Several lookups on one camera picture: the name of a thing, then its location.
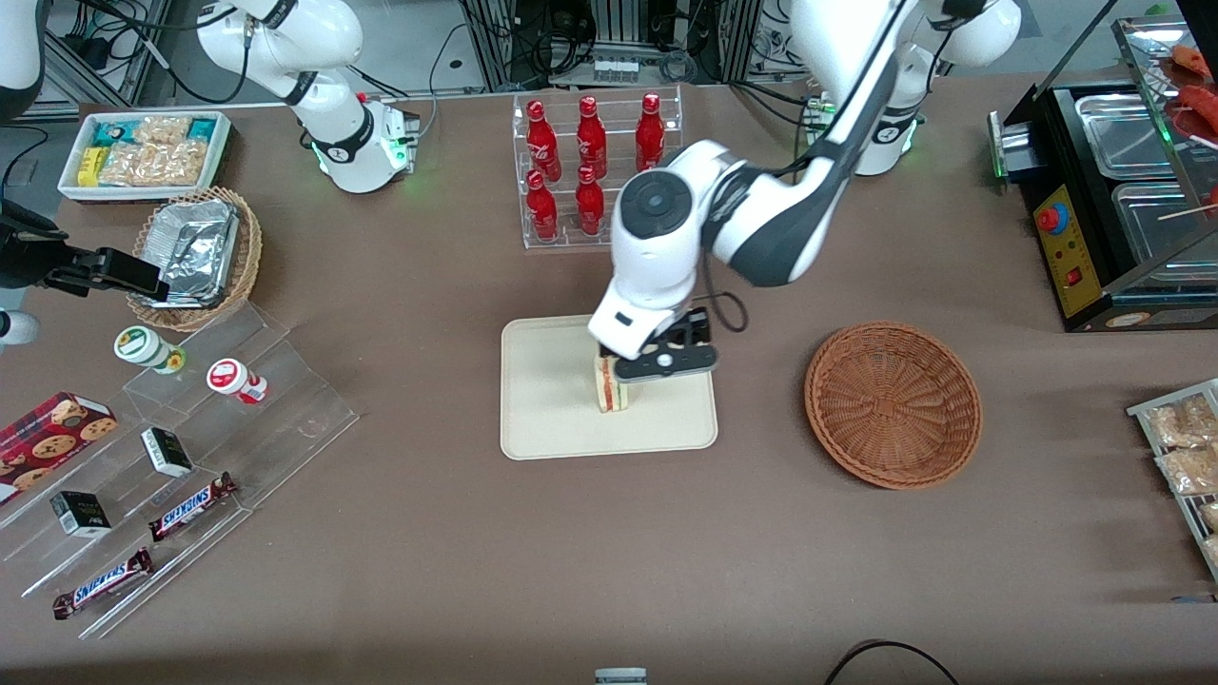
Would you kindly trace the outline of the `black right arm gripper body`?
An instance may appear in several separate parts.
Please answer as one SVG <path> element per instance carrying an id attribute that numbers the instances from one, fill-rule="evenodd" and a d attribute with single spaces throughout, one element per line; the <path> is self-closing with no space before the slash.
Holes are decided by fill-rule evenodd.
<path id="1" fill-rule="evenodd" d="M 44 286 L 65 293 L 88 293 L 88 271 L 77 263 L 86 255 L 66 243 L 67 234 L 49 219 L 13 201 L 2 204 L 1 286 Z"/>

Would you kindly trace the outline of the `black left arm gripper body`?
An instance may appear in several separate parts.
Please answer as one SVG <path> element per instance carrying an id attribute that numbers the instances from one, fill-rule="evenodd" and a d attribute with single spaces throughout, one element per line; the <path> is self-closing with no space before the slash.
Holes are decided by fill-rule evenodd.
<path id="1" fill-rule="evenodd" d="M 674 325 L 657 336 L 657 351 L 686 351 L 693 349 L 714 349 L 713 317 L 706 307 L 687 311 Z"/>

